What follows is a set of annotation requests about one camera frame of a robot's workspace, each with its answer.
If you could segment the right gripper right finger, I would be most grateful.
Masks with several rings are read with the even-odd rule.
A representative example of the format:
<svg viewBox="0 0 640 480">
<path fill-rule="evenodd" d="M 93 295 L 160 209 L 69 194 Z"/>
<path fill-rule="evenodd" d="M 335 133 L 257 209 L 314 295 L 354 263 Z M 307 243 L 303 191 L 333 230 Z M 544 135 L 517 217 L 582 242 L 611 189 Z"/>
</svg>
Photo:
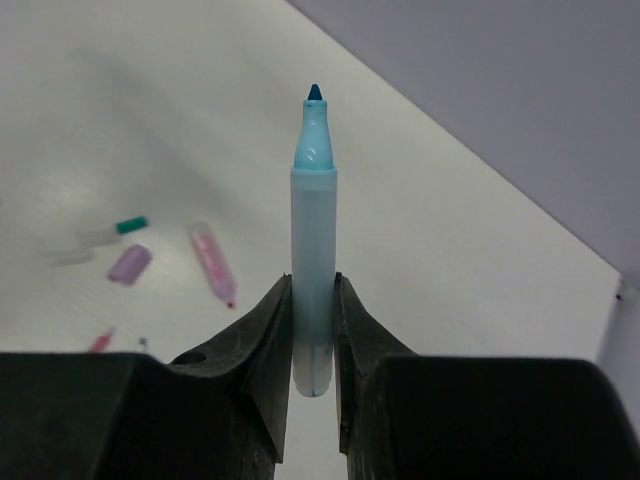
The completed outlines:
<svg viewBox="0 0 640 480">
<path fill-rule="evenodd" d="M 339 449 L 352 479 L 635 479 L 639 441 L 580 359 L 422 356 L 333 292 Z"/>
</svg>

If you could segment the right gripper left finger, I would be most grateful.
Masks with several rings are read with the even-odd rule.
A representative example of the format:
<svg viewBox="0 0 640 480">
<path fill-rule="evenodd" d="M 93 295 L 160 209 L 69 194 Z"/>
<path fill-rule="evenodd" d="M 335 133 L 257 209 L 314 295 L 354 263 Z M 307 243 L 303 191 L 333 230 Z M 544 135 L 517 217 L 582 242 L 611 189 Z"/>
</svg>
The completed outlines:
<svg viewBox="0 0 640 480">
<path fill-rule="evenodd" d="M 270 479 L 284 454 L 292 282 L 168 364 L 5 353 L 5 479 Z"/>
</svg>

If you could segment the pink highlighter pen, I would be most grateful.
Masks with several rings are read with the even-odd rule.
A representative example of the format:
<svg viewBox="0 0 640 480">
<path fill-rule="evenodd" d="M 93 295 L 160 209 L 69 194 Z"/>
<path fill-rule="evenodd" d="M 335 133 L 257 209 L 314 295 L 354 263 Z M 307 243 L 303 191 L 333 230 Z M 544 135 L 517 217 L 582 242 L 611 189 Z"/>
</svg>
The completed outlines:
<svg viewBox="0 0 640 480">
<path fill-rule="evenodd" d="M 228 308 L 233 309 L 236 306 L 236 282 L 215 236 L 204 222 L 189 225 L 188 234 L 209 288 Z"/>
</svg>

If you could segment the purple highlighter cap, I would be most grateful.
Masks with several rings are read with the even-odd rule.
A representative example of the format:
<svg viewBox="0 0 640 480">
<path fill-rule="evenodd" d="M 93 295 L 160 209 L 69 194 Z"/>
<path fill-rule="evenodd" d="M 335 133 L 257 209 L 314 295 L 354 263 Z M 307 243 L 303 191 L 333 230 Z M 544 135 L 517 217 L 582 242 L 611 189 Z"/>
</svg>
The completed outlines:
<svg viewBox="0 0 640 480">
<path fill-rule="evenodd" d="M 125 286 L 133 285 L 152 260 L 151 252 L 142 245 L 126 249 L 107 273 L 107 279 Z"/>
</svg>

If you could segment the light blue highlighter pen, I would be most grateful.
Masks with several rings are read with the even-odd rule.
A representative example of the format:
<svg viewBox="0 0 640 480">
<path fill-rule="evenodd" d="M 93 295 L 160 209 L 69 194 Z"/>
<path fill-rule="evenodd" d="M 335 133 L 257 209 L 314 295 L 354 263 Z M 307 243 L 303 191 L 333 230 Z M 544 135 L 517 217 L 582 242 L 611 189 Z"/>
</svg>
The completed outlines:
<svg viewBox="0 0 640 480">
<path fill-rule="evenodd" d="M 323 395 L 332 378 L 337 186 L 328 103 L 313 84 L 290 173 L 293 378 L 309 398 Z"/>
</svg>

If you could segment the teal marker cap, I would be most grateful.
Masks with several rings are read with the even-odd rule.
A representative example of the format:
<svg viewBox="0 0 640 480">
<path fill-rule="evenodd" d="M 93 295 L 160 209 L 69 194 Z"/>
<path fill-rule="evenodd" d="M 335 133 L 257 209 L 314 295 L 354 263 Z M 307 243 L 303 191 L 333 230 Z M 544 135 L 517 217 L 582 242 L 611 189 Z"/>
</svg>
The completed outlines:
<svg viewBox="0 0 640 480">
<path fill-rule="evenodd" d="M 118 235 L 126 235 L 148 226 L 148 220 L 145 216 L 138 216 L 117 222 L 115 224 L 115 231 Z"/>
</svg>

